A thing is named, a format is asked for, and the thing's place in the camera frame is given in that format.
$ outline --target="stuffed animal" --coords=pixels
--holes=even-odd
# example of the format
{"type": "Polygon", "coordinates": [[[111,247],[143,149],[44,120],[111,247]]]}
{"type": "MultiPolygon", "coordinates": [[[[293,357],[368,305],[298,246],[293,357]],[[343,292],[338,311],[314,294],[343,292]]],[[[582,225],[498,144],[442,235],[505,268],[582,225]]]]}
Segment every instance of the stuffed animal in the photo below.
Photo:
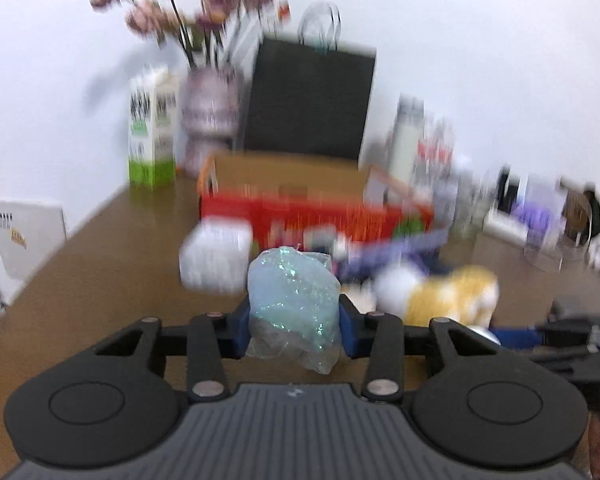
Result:
{"type": "Polygon", "coordinates": [[[448,317],[466,326],[489,326],[500,289],[484,267],[460,267],[446,277],[428,278],[409,263],[383,269],[374,280],[378,310],[413,326],[448,317]]]}

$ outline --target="iridescent plastic bag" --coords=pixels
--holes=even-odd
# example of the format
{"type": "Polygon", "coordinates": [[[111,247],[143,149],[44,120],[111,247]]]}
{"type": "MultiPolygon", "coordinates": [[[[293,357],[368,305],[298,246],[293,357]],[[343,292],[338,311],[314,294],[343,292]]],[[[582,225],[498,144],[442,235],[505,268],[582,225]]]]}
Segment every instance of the iridescent plastic bag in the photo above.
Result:
{"type": "Polygon", "coordinates": [[[291,247],[264,251],[249,266],[247,354],[284,354],[304,368],[328,374],[340,355],[340,283],[331,258],[291,247]]]}

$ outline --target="vase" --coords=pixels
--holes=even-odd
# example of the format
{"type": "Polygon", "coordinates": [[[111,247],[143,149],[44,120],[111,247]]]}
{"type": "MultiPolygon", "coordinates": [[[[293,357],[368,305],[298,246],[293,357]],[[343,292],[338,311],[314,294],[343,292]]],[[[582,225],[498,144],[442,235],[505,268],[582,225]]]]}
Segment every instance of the vase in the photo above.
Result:
{"type": "Polygon", "coordinates": [[[186,146],[180,167],[197,176],[209,155],[232,149],[240,125],[244,77],[231,67],[192,69],[182,89],[182,131],[186,146]]]}

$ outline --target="white wall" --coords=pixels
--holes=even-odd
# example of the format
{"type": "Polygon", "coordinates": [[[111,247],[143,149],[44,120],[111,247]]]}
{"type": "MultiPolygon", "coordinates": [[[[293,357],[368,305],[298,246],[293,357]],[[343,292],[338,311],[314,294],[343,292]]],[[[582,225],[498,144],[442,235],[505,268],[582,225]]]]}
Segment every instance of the white wall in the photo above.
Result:
{"type": "MultiPolygon", "coordinates": [[[[180,0],[189,7],[196,0],[180,0]]],[[[315,0],[289,0],[293,27],[315,0]]],[[[452,118],[477,173],[566,174],[600,188],[600,0],[331,0],[344,42],[378,48],[366,137],[401,92],[452,118]]],[[[183,66],[88,0],[0,0],[0,198],[64,205],[70,232],[126,183],[126,82],[183,66]]],[[[19,284],[0,263],[0,286],[19,284]]]]}

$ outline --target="green and white carton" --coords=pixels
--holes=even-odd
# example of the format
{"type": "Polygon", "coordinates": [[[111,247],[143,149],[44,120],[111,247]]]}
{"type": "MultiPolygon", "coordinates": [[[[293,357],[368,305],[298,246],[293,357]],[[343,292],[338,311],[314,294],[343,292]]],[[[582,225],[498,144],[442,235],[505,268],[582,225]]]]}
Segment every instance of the green and white carton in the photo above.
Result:
{"type": "Polygon", "coordinates": [[[160,67],[149,69],[130,84],[129,180],[149,187],[173,182],[178,77],[160,67]]]}

